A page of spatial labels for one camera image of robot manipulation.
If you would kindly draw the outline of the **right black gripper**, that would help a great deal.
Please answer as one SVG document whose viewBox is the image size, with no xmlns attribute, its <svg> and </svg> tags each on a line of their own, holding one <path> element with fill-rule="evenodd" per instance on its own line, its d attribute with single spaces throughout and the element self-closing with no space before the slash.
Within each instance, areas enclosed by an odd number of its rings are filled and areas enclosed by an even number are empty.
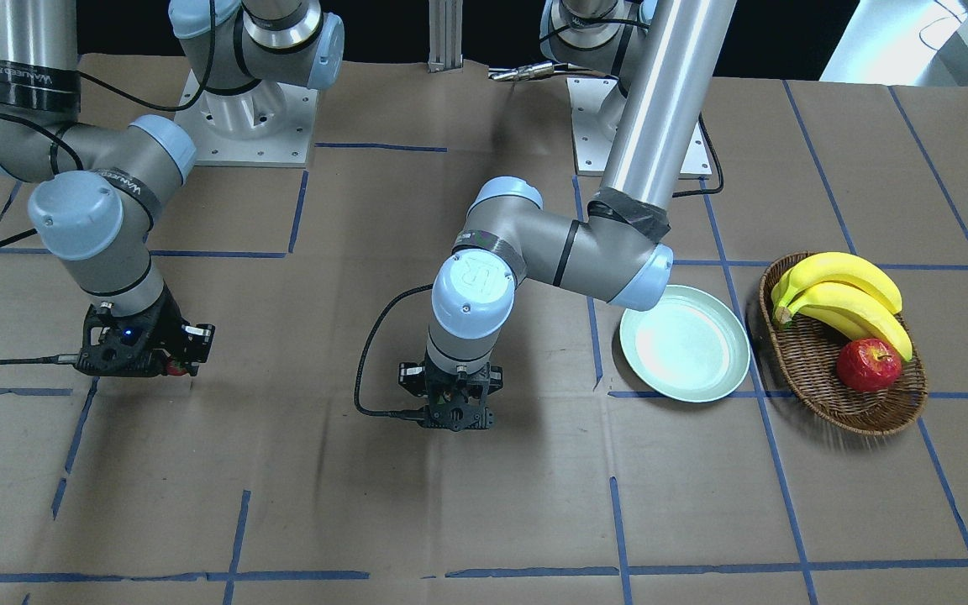
<svg viewBox="0 0 968 605">
<path fill-rule="evenodd" d="M 72 365 L 89 376 L 166 376 L 166 361 L 174 359 L 195 376 L 208 360 L 214 334 L 214 325 L 186 322 L 164 287 L 142 313 L 115 317 L 106 303 L 89 307 Z"/>
</svg>

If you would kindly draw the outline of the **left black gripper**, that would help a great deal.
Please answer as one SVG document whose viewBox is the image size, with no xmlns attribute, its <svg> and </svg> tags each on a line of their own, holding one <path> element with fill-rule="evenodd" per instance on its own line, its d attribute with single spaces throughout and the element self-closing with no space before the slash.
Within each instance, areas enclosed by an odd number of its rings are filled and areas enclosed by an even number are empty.
<svg viewBox="0 0 968 605">
<path fill-rule="evenodd" d="M 423 408 L 399 411 L 399 418 L 428 429 L 483 430 L 494 425 L 487 398 L 503 386 L 503 372 L 500 366 L 486 363 L 473 374 L 461 371 L 454 375 L 432 360 L 404 361 L 399 365 L 398 383 L 411 395 L 427 399 Z"/>
</svg>

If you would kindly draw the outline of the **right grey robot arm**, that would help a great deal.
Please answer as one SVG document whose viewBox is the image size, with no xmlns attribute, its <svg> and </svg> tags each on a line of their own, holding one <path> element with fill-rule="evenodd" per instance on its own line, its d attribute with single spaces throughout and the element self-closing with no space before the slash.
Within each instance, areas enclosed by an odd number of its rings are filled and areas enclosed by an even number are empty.
<svg viewBox="0 0 968 605">
<path fill-rule="evenodd" d="M 193 376 L 210 355 L 214 326 L 183 318 L 145 242 L 198 156 L 170 114 L 262 138 L 288 123 L 283 87 L 325 91 L 345 54 L 318 1 L 172 1 L 168 19 L 198 87 L 115 130 L 80 120 L 76 4 L 0 1 L 0 175 L 34 184 L 32 234 L 91 302 L 81 348 L 46 363 L 89 376 Z"/>
</svg>

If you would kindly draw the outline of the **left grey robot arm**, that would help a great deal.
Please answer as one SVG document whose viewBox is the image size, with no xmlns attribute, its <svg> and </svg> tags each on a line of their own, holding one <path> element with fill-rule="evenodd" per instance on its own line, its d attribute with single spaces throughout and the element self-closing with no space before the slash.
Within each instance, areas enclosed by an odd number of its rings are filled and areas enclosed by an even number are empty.
<svg viewBox="0 0 968 605">
<path fill-rule="evenodd" d="M 587 218 L 543 207 L 537 188 L 493 177 L 467 210 L 450 256 L 425 287 L 426 351 L 398 382 L 423 399 L 387 417 L 431 429 L 489 429 L 488 396 L 502 386 L 492 364 L 523 281 L 637 311 L 656 306 L 673 254 L 662 238 L 668 207 L 700 123 L 734 1 L 549 1 L 540 19 L 546 57 L 616 80 L 623 99 L 602 183 Z"/>
</svg>

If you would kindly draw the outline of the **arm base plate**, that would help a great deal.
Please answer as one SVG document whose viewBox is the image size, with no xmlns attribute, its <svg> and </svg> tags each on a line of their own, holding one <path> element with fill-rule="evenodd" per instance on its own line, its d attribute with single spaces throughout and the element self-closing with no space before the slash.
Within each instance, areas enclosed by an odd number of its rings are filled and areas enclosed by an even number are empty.
<svg viewBox="0 0 968 605">
<path fill-rule="evenodd" d="M 303 168 L 319 97 L 314 89 L 262 81 L 235 95 L 205 92 L 174 122 L 191 135 L 196 165 Z"/>
<path fill-rule="evenodd" d="M 613 145 L 626 98 L 614 79 L 572 77 L 567 80 L 575 143 L 575 168 L 579 176 L 602 176 Z M 696 125 L 680 173 L 681 180 L 713 175 L 711 156 L 702 126 Z"/>
</svg>

